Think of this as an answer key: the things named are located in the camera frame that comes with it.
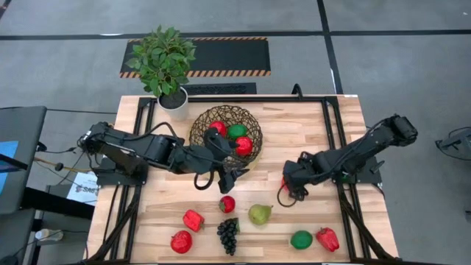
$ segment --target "bunch of grapes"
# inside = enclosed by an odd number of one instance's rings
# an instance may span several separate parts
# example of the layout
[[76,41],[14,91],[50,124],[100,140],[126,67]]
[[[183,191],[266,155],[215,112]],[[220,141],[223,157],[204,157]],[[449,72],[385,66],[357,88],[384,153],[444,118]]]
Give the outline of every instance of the bunch of grapes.
[[227,219],[219,224],[218,236],[226,249],[226,254],[234,255],[236,252],[236,234],[238,231],[238,218]]

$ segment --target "yellow and black striped tape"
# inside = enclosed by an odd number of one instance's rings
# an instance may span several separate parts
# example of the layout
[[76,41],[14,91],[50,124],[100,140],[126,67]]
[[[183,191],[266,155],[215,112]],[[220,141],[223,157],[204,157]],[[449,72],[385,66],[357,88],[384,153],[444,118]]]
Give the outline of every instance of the yellow and black striped tape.
[[[187,77],[267,77],[272,74],[266,70],[209,70],[188,71]],[[121,72],[120,78],[139,78],[141,75],[135,71]]]
[[[211,38],[191,38],[192,40],[266,40],[266,37],[211,37]],[[142,39],[132,39],[127,42],[141,41]]]

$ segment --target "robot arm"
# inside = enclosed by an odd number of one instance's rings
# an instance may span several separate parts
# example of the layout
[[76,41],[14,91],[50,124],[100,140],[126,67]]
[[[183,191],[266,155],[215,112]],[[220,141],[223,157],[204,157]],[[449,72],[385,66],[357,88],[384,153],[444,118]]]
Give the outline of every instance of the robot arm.
[[[172,135],[153,135],[159,126],[169,127]],[[217,129],[210,128],[203,136],[205,146],[183,146],[185,140],[178,138],[171,126],[163,122],[151,131],[136,136],[113,129],[106,122],[93,125],[78,140],[78,145],[87,153],[106,156],[101,165],[94,169],[99,185],[142,185],[146,182],[148,166],[165,169],[175,174],[204,174],[217,171],[221,177],[219,189],[227,193],[234,186],[237,177],[248,170],[226,172],[223,160],[230,155],[237,144],[224,139]]]
[[356,174],[366,161],[388,146],[408,146],[415,142],[417,130],[406,117],[394,115],[378,122],[362,138],[341,149],[302,152],[297,162],[286,161],[283,177],[290,197],[302,201],[307,195],[304,185],[313,185],[344,173]]

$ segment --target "concrete floor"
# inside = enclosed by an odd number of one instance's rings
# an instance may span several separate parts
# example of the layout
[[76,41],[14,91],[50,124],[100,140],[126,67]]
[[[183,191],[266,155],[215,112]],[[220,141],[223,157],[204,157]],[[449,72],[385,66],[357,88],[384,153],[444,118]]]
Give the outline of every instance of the concrete floor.
[[[466,0],[325,0],[330,30],[471,29]],[[315,0],[12,0],[0,35],[144,33],[172,25],[184,32],[320,30]],[[399,113],[419,138],[390,148],[381,172],[394,238],[407,261],[469,264],[469,162],[447,158],[433,141],[469,126],[471,35],[333,37],[345,93],[360,96],[368,124]],[[0,106],[45,105],[115,112],[119,98],[144,94],[133,79],[119,79],[126,40],[0,41]],[[192,78],[191,83],[257,82],[258,93],[334,93],[323,37],[269,38],[272,75]],[[42,142],[51,150],[75,145],[97,121],[114,115],[48,112]],[[71,165],[74,154],[41,155]],[[34,167],[29,186],[60,179]],[[76,262],[80,244],[48,246],[40,264]]]

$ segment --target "black floor mat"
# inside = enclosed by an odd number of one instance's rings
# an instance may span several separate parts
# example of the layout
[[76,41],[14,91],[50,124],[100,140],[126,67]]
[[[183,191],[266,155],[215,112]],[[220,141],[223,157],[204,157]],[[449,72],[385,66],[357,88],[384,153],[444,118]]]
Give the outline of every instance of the black floor mat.
[[[129,40],[121,78],[139,74],[125,63],[132,58],[132,46],[141,39]],[[271,74],[268,40],[265,37],[194,38],[196,60],[187,77],[266,77]]]

